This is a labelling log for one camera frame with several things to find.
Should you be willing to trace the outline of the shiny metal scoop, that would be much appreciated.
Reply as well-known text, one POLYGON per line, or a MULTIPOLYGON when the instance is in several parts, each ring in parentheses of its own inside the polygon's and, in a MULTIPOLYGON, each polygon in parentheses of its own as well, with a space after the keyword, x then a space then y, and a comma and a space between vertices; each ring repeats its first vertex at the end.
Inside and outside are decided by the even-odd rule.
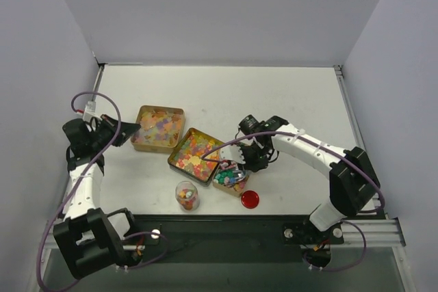
POLYGON ((247 174, 245 170, 232 168, 228 170, 227 177, 229 178, 227 184, 234 185, 236 183, 244 181, 247 178, 247 174))

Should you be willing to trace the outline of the gold tin popsicle candies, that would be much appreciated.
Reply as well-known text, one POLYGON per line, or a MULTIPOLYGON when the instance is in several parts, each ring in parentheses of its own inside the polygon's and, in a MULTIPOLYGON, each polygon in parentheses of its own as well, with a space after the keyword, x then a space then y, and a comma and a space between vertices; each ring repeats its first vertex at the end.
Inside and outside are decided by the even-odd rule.
POLYGON ((136 123, 140 129, 131 137, 136 151, 170 154, 183 134, 185 112, 180 108, 143 105, 136 123))

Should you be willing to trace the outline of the gold tin pastel star candies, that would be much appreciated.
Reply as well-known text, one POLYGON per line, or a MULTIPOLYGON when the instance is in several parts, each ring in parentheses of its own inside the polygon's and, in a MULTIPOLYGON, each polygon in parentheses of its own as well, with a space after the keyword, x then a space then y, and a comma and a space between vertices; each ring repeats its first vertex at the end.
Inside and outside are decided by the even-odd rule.
POLYGON ((239 198, 243 193, 249 173, 235 163, 222 163, 217 168, 212 178, 212 185, 229 195, 239 198))

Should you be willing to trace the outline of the red jar lid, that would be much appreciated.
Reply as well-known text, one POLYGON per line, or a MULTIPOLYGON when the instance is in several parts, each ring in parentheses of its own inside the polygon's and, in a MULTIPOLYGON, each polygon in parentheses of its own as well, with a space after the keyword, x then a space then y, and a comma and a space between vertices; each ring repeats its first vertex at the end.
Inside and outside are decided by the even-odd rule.
POLYGON ((247 209, 254 209, 259 205, 259 195, 256 191, 247 190, 241 195, 241 203, 247 209))

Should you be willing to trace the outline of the gold tin neon star candies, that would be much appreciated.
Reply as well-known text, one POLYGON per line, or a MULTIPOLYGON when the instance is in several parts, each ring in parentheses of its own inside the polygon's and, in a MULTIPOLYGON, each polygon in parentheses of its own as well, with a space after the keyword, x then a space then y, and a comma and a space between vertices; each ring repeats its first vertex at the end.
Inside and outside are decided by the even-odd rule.
POLYGON ((217 152, 207 156, 207 161, 201 157, 212 149, 222 145, 220 140, 195 128, 189 128, 168 158, 171 169, 198 184, 206 187, 211 183, 212 176, 218 167, 217 152))

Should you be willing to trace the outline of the clear glass jar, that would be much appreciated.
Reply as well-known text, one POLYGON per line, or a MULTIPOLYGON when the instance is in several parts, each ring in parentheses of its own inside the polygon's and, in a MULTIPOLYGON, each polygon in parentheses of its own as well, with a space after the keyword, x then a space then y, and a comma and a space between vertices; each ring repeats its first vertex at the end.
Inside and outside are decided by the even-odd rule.
POLYGON ((181 181, 175 187, 175 198, 180 206, 186 211, 196 210, 200 204, 200 198, 196 186, 189 181, 181 181))

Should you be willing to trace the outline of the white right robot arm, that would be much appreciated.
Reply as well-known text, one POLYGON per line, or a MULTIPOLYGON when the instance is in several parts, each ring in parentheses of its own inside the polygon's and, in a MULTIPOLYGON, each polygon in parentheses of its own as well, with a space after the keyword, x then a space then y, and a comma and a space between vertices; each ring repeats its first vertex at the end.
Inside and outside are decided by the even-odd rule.
POLYGON ((321 241, 328 229, 344 218, 369 213, 364 206, 380 194, 381 185, 368 154, 358 146, 351 150, 330 146, 278 116, 260 122, 248 115, 239 123, 239 129, 253 139, 250 145, 240 148, 246 170, 267 168, 276 152, 306 163, 328 179, 328 199, 312 211, 303 226, 310 242, 321 241))

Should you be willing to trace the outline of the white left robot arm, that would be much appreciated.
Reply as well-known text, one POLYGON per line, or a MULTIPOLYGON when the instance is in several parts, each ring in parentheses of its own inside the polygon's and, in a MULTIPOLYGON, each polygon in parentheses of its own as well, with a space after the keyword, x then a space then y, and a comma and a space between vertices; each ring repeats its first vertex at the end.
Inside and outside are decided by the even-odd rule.
POLYGON ((122 146, 140 125, 102 115, 89 122, 70 120, 62 129, 70 142, 66 160, 71 197, 64 206, 63 221, 53 227, 53 236, 70 273, 80 280, 110 265, 137 265, 140 256, 123 248, 139 236, 132 213, 126 208, 104 213, 100 195, 105 166, 101 151, 122 146))

